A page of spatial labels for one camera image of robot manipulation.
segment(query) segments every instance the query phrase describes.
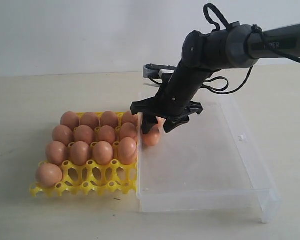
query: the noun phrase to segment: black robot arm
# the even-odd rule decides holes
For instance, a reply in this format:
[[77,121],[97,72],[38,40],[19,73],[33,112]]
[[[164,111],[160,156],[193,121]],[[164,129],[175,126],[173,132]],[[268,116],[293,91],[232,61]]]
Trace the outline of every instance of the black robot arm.
[[[211,9],[224,24],[221,30],[209,14]],[[189,122],[189,115],[203,111],[192,98],[215,72],[222,69],[249,69],[243,84],[248,80],[252,67],[262,58],[288,58],[300,63],[300,24],[263,32],[257,25],[228,23],[219,10],[211,3],[203,8],[209,23],[216,28],[209,34],[191,32],[185,39],[182,57],[177,67],[148,64],[143,68],[143,76],[161,79],[162,84],[154,97],[131,104],[132,114],[143,113],[142,132],[147,134],[158,123],[156,117],[166,119],[166,133]],[[217,94],[230,94],[239,90],[224,92],[210,88]]]

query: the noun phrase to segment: brown egg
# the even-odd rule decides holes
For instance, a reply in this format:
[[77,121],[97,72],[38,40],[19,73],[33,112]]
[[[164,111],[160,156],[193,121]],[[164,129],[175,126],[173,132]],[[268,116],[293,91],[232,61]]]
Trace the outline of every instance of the brown egg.
[[135,142],[138,140],[138,131],[135,125],[131,122],[126,122],[121,126],[120,132],[119,132],[119,138],[120,140],[130,137],[132,138]]
[[74,131],[74,141],[76,142],[85,142],[90,145],[95,140],[95,131],[93,131],[89,126],[81,125]]
[[131,137],[125,137],[119,142],[118,158],[124,165],[130,165],[137,160],[137,143]]
[[93,147],[93,159],[100,165],[107,165],[114,158],[112,145],[106,141],[99,141]]
[[119,126],[119,118],[113,111],[105,111],[100,118],[101,126],[111,126],[114,129]]
[[102,126],[98,131],[98,140],[112,145],[116,141],[116,131],[111,126]]
[[80,118],[75,112],[67,111],[65,114],[62,115],[60,124],[67,126],[71,129],[71,131],[73,131],[76,127],[80,125]]
[[80,125],[87,125],[92,130],[95,130],[96,127],[99,127],[99,117],[94,112],[86,112],[80,118]]
[[163,128],[164,124],[165,124],[165,119],[164,118],[161,118],[161,117],[156,117],[156,119],[158,120],[158,124],[155,125],[156,127],[158,128]]
[[61,169],[51,163],[41,165],[35,173],[35,179],[44,188],[53,187],[55,184],[61,182],[62,178]]
[[158,127],[154,126],[151,128],[148,134],[142,135],[143,143],[149,147],[153,147],[160,141],[160,130]]
[[50,142],[45,148],[45,156],[49,163],[60,166],[69,157],[66,145],[59,141]]
[[74,133],[67,126],[58,125],[52,131],[52,139],[68,146],[74,141]]
[[126,111],[121,118],[121,125],[125,123],[132,123],[136,127],[138,126],[138,114],[132,115],[131,111]]
[[70,148],[70,159],[75,165],[85,165],[90,157],[90,146],[84,141],[77,141]]

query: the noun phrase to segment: white table surface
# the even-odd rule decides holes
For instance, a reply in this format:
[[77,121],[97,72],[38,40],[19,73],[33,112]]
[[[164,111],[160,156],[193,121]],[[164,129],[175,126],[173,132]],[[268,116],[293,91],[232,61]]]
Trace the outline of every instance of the white table surface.
[[[235,88],[246,70],[222,73]],[[141,72],[0,78],[0,240],[300,239],[300,65],[255,67],[234,94],[282,196],[272,223],[256,209],[138,213],[133,192],[31,197],[38,162],[66,111],[126,111],[157,91]]]

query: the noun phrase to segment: white backdrop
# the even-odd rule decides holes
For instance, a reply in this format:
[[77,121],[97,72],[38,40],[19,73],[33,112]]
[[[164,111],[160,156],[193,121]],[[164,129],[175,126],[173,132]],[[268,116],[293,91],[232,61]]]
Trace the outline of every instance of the white backdrop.
[[[141,71],[175,65],[206,0],[0,0],[0,77]],[[214,0],[229,22],[300,23],[300,0]],[[266,59],[259,64],[290,63]]]

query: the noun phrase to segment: yellow egg tray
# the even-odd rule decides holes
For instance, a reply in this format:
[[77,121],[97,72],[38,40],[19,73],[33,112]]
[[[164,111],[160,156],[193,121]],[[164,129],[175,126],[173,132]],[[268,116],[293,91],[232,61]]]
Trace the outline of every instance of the yellow egg tray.
[[[100,118],[102,112],[96,112]],[[116,112],[119,118],[119,127],[116,131],[120,130],[121,118],[123,112]],[[118,156],[119,142],[113,144],[114,157],[108,165],[99,165],[94,160],[90,159],[83,166],[73,164],[71,161],[66,160],[60,166],[63,172],[62,181],[55,184],[54,187],[42,187],[38,182],[33,183],[30,186],[30,193],[33,197],[36,197],[39,192],[45,193],[48,197],[62,196],[64,192],[70,192],[76,195],[79,192],[83,192],[87,195],[90,191],[95,191],[98,195],[102,196],[106,191],[115,192],[121,191],[123,194],[127,194],[130,190],[137,191],[137,162],[124,165],[119,162]],[[47,161],[40,162],[39,166],[47,163]]]

